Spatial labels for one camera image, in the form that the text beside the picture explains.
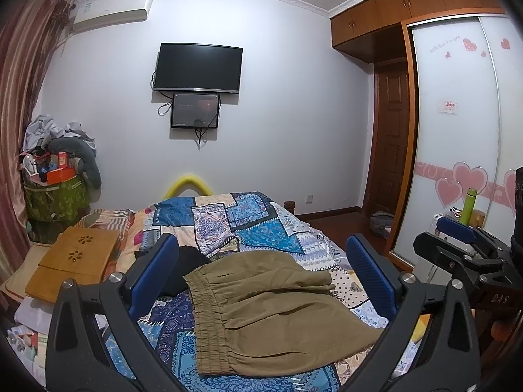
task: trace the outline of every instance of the metal bolt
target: metal bolt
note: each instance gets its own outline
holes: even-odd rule
[[[118,282],[121,282],[123,278],[124,278],[124,275],[117,271],[116,273],[113,273],[109,276],[109,281],[111,283],[118,283]]]
[[[74,280],[73,279],[66,279],[62,283],[62,287],[64,289],[70,289],[70,288],[73,287],[73,284],[74,284]]]
[[[463,283],[461,282],[461,280],[458,279],[453,279],[450,284],[452,284],[454,289],[459,290],[463,288]]]
[[[403,280],[406,283],[412,284],[416,281],[416,276],[411,273],[405,273],[401,276],[401,280]]]

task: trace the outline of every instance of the bed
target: bed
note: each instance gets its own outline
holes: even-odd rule
[[[163,233],[176,235],[180,246],[194,246],[211,260],[236,252],[278,250],[292,255],[307,270],[329,270],[335,285],[331,293],[365,323],[380,328],[388,322],[376,313],[346,259],[341,263],[336,257],[344,254],[338,246],[260,192],[173,197],[136,213],[97,210],[82,218],[78,226],[120,231],[119,249],[105,276],[127,271],[135,261],[135,252],[150,249]],[[370,352],[368,349],[298,376],[201,378],[195,366],[194,318],[188,291],[176,297],[159,297],[138,324],[161,360],[190,392],[334,392]],[[118,372],[133,378],[109,328],[103,338]],[[410,342],[396,367],[395,377],[406,373],[416,351],[416,345]]]

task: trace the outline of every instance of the gray bag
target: gray bag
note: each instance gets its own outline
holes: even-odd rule
[[[376,236],[388,239],[390,233],[385,228],[392,227],[393,222],[394,215],[378,210],[370,217],[370,229]]]

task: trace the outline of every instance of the yellow tube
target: yellow tube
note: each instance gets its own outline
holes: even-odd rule
[[[164,196],[165,199],[170,199],[171,197],[174,197],[176,195],[176,192],[185,184],[192,184],[195,186],[198,191],[200,192],[200,195],[202,196],[212,196],[213,193],[211,192],[210,188],[207,187],[207,185],[198,177],[194,175],[184,175],[181,176],[175,183],[169,188],[167,193]]]

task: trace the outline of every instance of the air conditioner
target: air conditioner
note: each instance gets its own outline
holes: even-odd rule
[[[117,23],[147,20],[153,0],[91,0],[79,5],[73,22],[75,32]]]

